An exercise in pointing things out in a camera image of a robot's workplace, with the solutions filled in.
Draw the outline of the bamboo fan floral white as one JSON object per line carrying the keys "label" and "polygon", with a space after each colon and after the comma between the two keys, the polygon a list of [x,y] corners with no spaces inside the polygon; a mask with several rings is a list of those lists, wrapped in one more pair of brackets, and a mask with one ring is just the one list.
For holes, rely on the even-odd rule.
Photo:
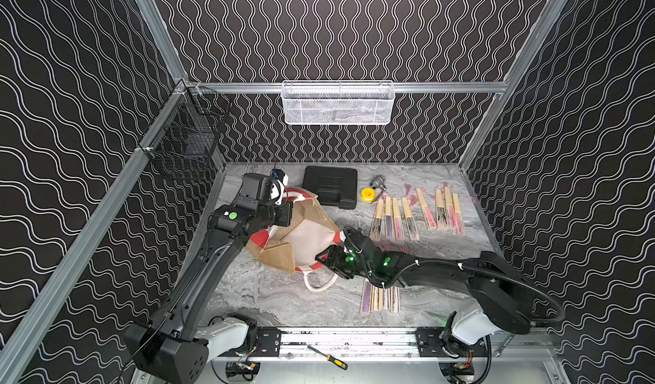
{"label": "bamboo fan floral white", "polygon": [[385,202],[380,198],[376,203],[375,216],[369,232],[369,238],[374,242],[378,242],[381,239],[383,218],[385,218]]}

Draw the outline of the red jute tote bag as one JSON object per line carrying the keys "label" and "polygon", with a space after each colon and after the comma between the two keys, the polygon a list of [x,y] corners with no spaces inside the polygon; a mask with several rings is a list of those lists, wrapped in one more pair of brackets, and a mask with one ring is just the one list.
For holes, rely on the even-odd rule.
{"label": "red jute tote bag", "polygon": [[302,188],[289,188],[284,196],[293,208],[288,227],[272,225],[252,235],[246,249],[262,265],[304,276],[305,286],[323,292],[336,282],[337,275],[321,286],[310,283],[309,274],[322,268],[317,255],[342,242],[342,232],[327,216],[317,195]]}

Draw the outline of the bamboo fan white red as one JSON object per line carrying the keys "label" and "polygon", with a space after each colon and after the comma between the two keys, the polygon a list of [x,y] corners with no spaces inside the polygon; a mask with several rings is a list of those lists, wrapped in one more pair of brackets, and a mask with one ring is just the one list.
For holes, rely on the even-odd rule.
{"label": "bamboo fan white red", "polygon": [[382,288],[380,290],[380,310],[391,309],[391,290],[390,288]]}

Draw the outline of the bamboo fan plain edge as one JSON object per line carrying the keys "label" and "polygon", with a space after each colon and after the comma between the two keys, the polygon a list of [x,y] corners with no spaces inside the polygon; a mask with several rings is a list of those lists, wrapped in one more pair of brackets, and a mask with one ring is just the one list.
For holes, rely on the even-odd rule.
{"label": "bamboo fan plain edge", "polygon": [[392,313],[399,313],[400,308],[400,290],[398,287],[390,289],[390,311]]}

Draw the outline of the bamboo fan grey floral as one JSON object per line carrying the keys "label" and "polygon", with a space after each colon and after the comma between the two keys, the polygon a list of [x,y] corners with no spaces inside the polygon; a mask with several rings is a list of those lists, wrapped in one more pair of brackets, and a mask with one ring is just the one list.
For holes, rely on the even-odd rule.
{"label": "bamboo fan grey floral", "polygon": [[409,239],[412,242],[419,242],[420,233],[416,225],[416,219],[414,218],[414,213],[412,212],[412,186],[409,184],[404,184],[405,196],[402,198],[402,205],[404,211],[404,218],[407,224],[407,229],[409,232]]}

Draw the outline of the bamboo fan pink green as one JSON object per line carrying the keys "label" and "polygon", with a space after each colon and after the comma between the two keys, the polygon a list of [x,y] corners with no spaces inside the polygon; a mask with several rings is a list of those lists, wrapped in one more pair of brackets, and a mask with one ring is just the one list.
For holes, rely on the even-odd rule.
{"label": "bamboo fan pink green", "polygon": [[426,228],[430,230],[436,230],[436,228],[438,228],[437,223],[433,217],[433,213],[427,203],[426,196],[424,195],[422,189],[416,189],[416,197],[426,224]]}

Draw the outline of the bamboo fan dark floral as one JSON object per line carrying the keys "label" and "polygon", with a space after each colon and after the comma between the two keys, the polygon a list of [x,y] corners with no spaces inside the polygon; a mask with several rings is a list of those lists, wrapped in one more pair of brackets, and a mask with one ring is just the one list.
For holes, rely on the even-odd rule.
{"label": "bamboo fan dark floral", "polygon": [[438,228],[445,230],[448,226],[448,221],[446,218],[445,199],[443,199],[443,191],[440,188],[435,189],[435,208]]}

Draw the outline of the bamboo fan pink stripe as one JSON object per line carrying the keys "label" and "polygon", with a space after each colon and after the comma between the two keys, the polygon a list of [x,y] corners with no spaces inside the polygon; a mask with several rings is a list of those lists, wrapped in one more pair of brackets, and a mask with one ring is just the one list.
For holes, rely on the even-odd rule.
{"label": "bamboo fan pink stripe", "polygon": [[453,197],[453,206],[455,210],[455,226],[456,231],[459,235],[465,234],[464,223],[462,220],[462,205],[460,201],[460,196],[457,193],[452,195]]}

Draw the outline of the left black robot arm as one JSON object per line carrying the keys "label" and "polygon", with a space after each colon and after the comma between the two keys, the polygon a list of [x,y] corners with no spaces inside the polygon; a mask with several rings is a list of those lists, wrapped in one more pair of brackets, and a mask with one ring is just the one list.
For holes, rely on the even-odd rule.
{"label": "left black robot arm", "polygon": [[287,185],[281,169],[247,173],[232,203],[213,211],[199,252],[169,299],[147,324],[133,324],[125,333],[138,370],[168,383],[194,383],[217,356],[252,349],[254,321],[232,316],[201,327],[201,314],[251,236],[272,225],[291,224],[293,205],[284,200]]}

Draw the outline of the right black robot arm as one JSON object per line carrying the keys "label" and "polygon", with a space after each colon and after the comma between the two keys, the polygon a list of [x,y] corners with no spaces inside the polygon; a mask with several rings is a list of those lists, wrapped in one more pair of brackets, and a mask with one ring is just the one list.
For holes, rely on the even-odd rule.
{"label": "right black robot arm", "polygon": [[438,336],[419,345],[450,358],[467,355],[499,330],[526,335],[534,326],[558,324],[566,316],[561,303],[490,251],[468,259],[419,257],[383,250],[360,230],[346,227],[315,258],[336,276],[359,276],[375,288],[425,287],[468,295]]}

